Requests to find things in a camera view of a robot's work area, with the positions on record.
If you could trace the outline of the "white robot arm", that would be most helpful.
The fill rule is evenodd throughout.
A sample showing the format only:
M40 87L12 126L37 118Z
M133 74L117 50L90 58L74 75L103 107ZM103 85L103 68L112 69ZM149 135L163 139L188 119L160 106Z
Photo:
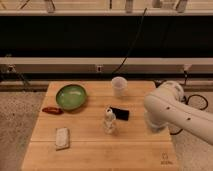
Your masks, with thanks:
M213 114L182 103L184 90L176 81L166 81L144 98L145 114L151 128L159 130L172 123L213 145Z

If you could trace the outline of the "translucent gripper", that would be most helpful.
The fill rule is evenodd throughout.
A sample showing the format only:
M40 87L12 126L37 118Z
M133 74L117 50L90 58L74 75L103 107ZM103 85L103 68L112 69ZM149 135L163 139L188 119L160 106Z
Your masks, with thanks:
M160 132L167 126L166 121L151 113L146 114L146 122L152 132Z

